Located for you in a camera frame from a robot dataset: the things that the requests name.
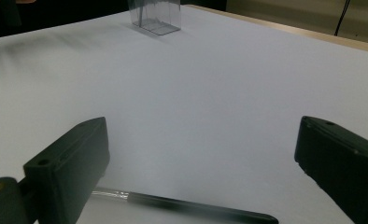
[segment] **white tabletop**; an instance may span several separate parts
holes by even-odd
[[[0,176],[104,116],[103,187],[350,224],[294,161],[303,115],[368,139],[368,52],[189,7],[164,36],[125,12],[0,38]],[[106,209],[92,199],[78,223],[117,223]]]

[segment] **pen holder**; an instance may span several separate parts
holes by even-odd
[[[181,27],[180,0],[128,0],[132,23],[156,35]]]

